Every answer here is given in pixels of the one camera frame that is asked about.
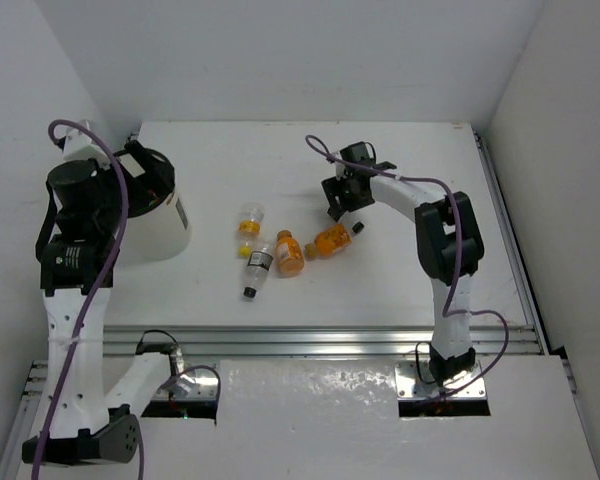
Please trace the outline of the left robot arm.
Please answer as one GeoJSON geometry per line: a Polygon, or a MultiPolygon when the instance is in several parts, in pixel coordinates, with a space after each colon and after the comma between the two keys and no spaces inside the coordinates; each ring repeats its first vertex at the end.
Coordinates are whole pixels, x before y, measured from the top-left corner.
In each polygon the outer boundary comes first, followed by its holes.
{"type": "Polygon", "coordinates": [[[42,430],[26,440],[31,465],[127,463],[141,440],[139,419],[176,373],[175,341],[140,342],[113,390],[103,387],[104,319],[113,288],[119,227],[147,261],[180,254],[191,227],[175,170],[160,152],[128,141],[112,168],[94,144],[66,146],[48,175],[49,205],[36,245],[46,310],[47,380],[42,430]]]}

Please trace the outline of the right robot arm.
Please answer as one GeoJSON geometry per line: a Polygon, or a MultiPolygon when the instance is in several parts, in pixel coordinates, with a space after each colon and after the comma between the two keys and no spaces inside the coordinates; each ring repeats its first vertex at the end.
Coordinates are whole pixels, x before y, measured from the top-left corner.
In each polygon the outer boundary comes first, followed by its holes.
{"type": "Polygon", "coordinates": [[[429,371],[443,386],[470,370],[475,349],[470,337],[470,290],[484,243],[469,197],[453,193],[433,178],[407,178],[390,162],[378,163],[365,142],[334,154],[325,145],[318,152],[336,165],[322,182],[328,215],[338,220],[374,203],[382,203],[412,221],[417,257],[431,281],[434,331],[429,347],[429,371]]]}

